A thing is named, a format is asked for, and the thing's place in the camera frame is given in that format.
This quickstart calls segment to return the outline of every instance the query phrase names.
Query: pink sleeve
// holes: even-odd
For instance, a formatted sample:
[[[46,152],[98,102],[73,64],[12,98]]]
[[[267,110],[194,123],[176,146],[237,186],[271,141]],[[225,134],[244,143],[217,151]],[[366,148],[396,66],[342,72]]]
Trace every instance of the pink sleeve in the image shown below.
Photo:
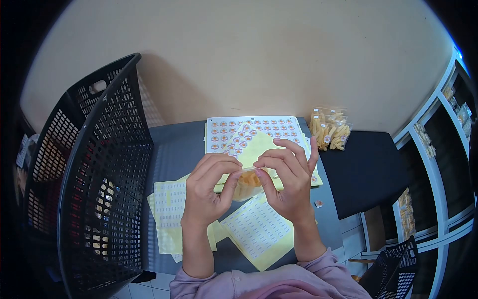
[[[199,287],[216,276],[217,274],[214,273],[208,278],[194,278],[184,272],[183,267],[181,267],[176,273],[174,279],[169,283],[169,289],[171,290],[171,299],[194,298]]]
[[[337,262],[337,256],[330,247],[311,262],[299,262],[297,265],[314,273],[317,277],[332,285],[347,298],[371,298],[367,291],[350,276],[344,264]]]

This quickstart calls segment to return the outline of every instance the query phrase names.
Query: black plastic basket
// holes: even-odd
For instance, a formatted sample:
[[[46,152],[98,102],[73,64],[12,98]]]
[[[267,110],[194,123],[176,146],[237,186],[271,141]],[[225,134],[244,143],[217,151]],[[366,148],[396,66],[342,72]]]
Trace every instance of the black plastic basket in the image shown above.
[[[140,212],[153,144],[136,73],[140,58],[119,59],[69,88],[30,164],[27,237],[54,256],[40,266],[61,273],[70,298],[108,298],[142,271]],[[96,91],[102,80],[106,89]]]
[[[415,238],[382,251],[360,280],[372,298],[404,298],[418,270],[418,249]]]

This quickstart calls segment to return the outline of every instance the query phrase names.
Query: pink sweatshirt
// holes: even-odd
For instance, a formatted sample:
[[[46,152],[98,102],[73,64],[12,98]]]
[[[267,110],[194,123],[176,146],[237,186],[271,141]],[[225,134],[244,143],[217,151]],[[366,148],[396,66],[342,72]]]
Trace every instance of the pink sweatshirt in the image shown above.
[[[169,288],[175,299],[370,298],[330,248],[311,262],[264,272],[232,270],[199,279],[181,268]]]

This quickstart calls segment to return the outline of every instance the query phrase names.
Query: finger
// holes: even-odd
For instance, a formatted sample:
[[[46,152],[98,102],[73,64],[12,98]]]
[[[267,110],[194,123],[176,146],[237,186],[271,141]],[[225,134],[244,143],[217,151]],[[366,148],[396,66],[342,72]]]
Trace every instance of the finger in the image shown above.
[[[197,163],[196,167],[194,167],[193,171],[191,171],[191,175],[207,160],[209,159],[209,157],[211,157],[212,153],[207,153],[204,155],[204,157],[201,158],[201,160],[199,160],[199,162]]]
[[[272,157],[283,160],[296,177],[304,173],[302,165],[300,165],[299,161],[296,159],[296,157],[294,157],[290,149],[274,148],[267,150],[259,157],[259,159],[263,157]]]
[[[230,202],[232,201],[232,196],[234,195],[234,191],[238,185],[238,180],[242,172],[234,173],[228,176],[226,182],[224,183],[224,187],[222,188],[221,192],[221,201],[225,200],[227,205],[230,206]]]
[[[310,173],[313,173],[315,170],[315,166],[317,165],[317,161],[319,160],[319,151],[317,149],[317,138],[312,136],[310,138],[310,148],[312,151],[310,152],[309,161],[307,161],[307,166],[309,168]]]
[[[217,161],[207,172],[199,177],[197,182],[206,189],[214,189],[214,185],[216,185],[222,175],[238,172],[241,169],[241,166],[236,163],[230,161]]]
[[[202,176],[204,176],[211,167],[216,164],[217,162],[231,162],[236,164],[239,169],[242,169],[242,163],[239,162],[236,158],[228,156],[226,154],[213,154],[209,156],[195,171],[191,173],[190,177],[193,177],[193,180],[199,180]]]
[[[274,200],[277,197],[277,190],[272,182],[271,177],[263,169],[254,170],[254,173],[261,181],[262,188],[264,188],[264,193],[269,200]]]
[[[292,173],[282,159],[261,157],[257,162],[254,163],[254,166],[257,168],[267,167],[274,169],[284,185],[291,183],[294,184],[297,181],[297,177]]]
[[[290,141],[289,139],[274,138],[273,141],[275,145],[284,146],[285,148],[290,149],[295,154],[295,158],[297,159],[297,161],[299,161],[302,168],[308,169],[307,157],[305,156],[305,150],[303,147],[301,147],[295,142]]]

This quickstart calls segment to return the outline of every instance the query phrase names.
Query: basket handle hole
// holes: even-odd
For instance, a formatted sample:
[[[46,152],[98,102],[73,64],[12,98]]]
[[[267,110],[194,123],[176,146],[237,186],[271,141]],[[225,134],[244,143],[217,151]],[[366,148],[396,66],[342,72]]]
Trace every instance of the basket handle hole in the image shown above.
[[[93,83],[88,87],[88,90],[91,94],[99,93],[106,89],[106,82],[104,80],[100,80],[96,83]]]

